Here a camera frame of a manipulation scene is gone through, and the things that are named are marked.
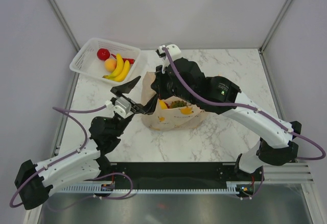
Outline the aluminium frame rail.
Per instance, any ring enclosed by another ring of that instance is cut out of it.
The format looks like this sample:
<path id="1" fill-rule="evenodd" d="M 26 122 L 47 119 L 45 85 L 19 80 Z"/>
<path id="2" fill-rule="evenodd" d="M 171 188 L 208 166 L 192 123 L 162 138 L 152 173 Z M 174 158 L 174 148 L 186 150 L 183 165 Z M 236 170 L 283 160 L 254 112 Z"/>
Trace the aluminium frame rail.
<path id="1" fill-rule="evenodd" d="M 107 181 L 110 177 L 109 173 L 104 176 L 100 176 L 100 173 L 110 166 L 112 162 L 109 162 L 107 158 L 101 158 L 99 160 L 90 160 L 82 163 L 72 163 L 70 165 L 63 161 L 50 165 L 49 162 L 39 162 L 33 164 L 32 167 L 36 171 L 41 170 L 46 166 L 47 169 L 43 170 L 38 175 L 43 177 L 44 185 L 54 185 L 56 180 L 66 182 L 67 184 L 73 184 L 81 181 Z M 260 167 L 262 169 L 262 179 L 273 181 L 310 181 L 312 180 L 308 166 L 301 163 L 287 163 L 283 166 L 271 166 L 266 165 Z M 116 173 L 114 181 L 117 184 L 124 186 L 129 176 L 124 173 Z"/>

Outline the fake orange pineapple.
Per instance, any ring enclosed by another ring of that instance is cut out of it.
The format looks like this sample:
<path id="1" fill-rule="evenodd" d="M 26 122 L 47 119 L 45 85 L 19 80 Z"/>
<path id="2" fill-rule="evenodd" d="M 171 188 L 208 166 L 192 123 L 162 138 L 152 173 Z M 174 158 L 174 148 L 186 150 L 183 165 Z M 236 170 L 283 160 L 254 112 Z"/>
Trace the fake orange pineapple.
<path id="1" fill-rule="evenodd" d="M 184 101 L 173 101 L 170 103 L 169 108 L 174 109 L 174 108 L 180 108 L 180 107 L 186 107 L 187 103 Z"/>

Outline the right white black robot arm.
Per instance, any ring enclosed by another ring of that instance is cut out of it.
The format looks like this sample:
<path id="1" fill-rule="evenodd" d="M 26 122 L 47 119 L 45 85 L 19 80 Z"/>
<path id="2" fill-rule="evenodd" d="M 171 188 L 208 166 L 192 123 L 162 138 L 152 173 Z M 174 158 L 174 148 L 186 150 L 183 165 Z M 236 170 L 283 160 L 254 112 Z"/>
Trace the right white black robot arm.
<path id="1" fill-rule="evenodd" d="M 238 156 L 233 168 L 237 179 L 246 180 L 264 165 L 281 166 L 297 158 L 298 145 L 291 133 L 301 130 L 299 122 L 285 122 L 267 114 L 235 83 L 222 76 L 205 76 L 194 61 L 180 58 L 174 64 L 189 89 L 179 81 L 171 65 L 159 65 L 151 88 L 160 99 L 178 97 L 205 112 L 235 120 L 259 135 L 258 143 Z"/>

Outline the fake red chili pepper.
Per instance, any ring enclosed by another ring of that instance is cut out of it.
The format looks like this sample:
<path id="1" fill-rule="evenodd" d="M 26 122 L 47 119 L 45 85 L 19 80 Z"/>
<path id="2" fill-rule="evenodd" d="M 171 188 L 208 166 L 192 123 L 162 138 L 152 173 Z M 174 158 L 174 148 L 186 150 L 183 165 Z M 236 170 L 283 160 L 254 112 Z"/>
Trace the fake red chili pepper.
<path id="1" fill-rule="evenodd" d="M 123 58 L 123 61 L 128 61 L 130 64 L 134 64 L 135 63 L 135 60 L 134 59 L 131 59 L 131 58 Z"/>

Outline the white plastic fruit basket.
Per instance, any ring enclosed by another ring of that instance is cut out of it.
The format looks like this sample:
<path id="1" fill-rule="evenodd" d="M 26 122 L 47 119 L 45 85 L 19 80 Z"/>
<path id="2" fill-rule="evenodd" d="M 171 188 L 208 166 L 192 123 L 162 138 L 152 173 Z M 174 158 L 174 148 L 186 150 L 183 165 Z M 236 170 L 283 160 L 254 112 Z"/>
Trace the white plastic fruit basket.
<path id="1" fill-rule="evenodd" d="M 99 49 L 107 49 L 111 55 L 121 54 L 122 58 L 133 59 L 134 63 L 131 64 L 130 71 L 122 82 L 115 82 L 113 80 L 103 78 L 104 75 L 109 75 L 109 72 L 104 67 L 104 61 L 97 57 Z M 111 86 L 118 86 L 129 82 L 132 79 L 132 74 L 137 65 L 141 61 L 141 50 L 137 47 L 129 46 L 126 44 L 101 39 L 89 39 L 78 51 L 69 65 L 70 70 L 102 81 Z"/>

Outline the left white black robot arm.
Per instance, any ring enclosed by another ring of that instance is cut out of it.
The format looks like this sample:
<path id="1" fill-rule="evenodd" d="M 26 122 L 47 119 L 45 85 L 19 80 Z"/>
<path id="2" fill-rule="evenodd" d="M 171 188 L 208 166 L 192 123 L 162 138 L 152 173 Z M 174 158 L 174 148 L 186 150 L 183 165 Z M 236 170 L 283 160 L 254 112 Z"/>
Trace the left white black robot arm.
<path id="1" fill-rule="evenodd" d="M 107 180 L 112 168 L 106 155 L 120 143 L 120 136 L 134 115 L 152 114 L 158 95 L 153 94 L 146 104 L 135 103 L 126 95 L 140 80 L 114 86 L 114 95 L 105 104 L 93 110 L 80 110 L 80 114 L 94 113 L 104 109 L 113 111 L 113 117 L 97 116 L 91 121 L 89 130 L 81 127 L 84 141 L 61 156 L 55 156 L 38 163 L 27 160 L 21 164 L 14 184 L 17 191 L 10 200 L 10 207 L 23 206 L 32 210 L 44 204 L 57 191 L 85 180 Z"/>

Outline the fake orange fruit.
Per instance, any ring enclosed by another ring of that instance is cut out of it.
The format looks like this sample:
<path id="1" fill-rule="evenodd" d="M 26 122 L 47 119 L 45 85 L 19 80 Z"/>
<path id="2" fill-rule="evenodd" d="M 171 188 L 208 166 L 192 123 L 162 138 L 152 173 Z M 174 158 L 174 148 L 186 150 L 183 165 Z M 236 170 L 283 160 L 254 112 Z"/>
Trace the fake orange fruit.
<path id="1" fill-rule="evenodd" d="M 104 61 L 104 67 L 108 72 L 113 72 L 116 69 L 117 60 L 109 58 Z"/>

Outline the fake yellow lemon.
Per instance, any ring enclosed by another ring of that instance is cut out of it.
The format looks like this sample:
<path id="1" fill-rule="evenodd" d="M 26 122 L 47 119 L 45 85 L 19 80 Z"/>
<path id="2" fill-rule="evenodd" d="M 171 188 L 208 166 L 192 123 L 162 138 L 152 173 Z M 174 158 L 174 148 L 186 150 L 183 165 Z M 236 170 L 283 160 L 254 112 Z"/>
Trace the fake yellow lemon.
<path id="1" fill-rule="evenodd" d="M 162 109 L 167 109 L 168 108 L 167 104 L 164 101 L 162 101 L 162 100 L 159 100 L 159 104 L 160 104 L 160 107 Z"/>

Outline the peach banana-print plastic bag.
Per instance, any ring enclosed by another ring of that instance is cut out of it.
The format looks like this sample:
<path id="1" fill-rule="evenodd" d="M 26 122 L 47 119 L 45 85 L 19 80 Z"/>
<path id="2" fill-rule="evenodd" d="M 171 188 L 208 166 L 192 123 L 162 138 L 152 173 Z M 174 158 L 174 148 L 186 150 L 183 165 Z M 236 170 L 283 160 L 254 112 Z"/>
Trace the peach banana-print plastic bag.
<path id="1" fill-rule="evenodd" d="M 168 108 L 162 109 L 159 100 L 164 101 Z M 153 114 L 142 115 L 142 123 L 151 130 L 169 131 L 179 129 L 195 129 L 207 118 L 208 113 L 196 105 L 189 102 L 186 107 L 170 109 L 169 105 L 173 101 L 184 101 L 178 97 L 172 96 L 168 99 L 159 99 Z"/>

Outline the fake yellow banana bunch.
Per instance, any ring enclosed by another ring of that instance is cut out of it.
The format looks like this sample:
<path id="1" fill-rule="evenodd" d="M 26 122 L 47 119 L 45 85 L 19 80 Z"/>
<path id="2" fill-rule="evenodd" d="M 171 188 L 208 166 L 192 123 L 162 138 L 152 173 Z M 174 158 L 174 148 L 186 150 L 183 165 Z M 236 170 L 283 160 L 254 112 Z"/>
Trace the fake yellow banana bunch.
<path id="1" fill-rule="evenodd" d="M 128 61 L 123 61 L 121 54 L 116 55 L 116 60 L 116 69 L 113 72 L 110 72 L 110 74 L 103 75 L 102 78 L 115 82 L 122 82 L 125 80 L 130 71 L 131 64 Z"/>

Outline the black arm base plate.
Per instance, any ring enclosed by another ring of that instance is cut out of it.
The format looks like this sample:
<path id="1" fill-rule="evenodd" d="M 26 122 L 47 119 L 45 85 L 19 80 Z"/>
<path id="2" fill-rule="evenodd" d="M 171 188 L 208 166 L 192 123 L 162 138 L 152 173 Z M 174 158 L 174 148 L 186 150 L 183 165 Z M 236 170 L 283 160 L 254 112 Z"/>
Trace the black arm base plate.
<path id="1" fill-rule="evenodd" d="M 261 168 L 241 173 L 234 162 L 112 162 L 100 176 L 118 172 L 129 176 L 136 189 L 212 189 L 262 179 Z"/>

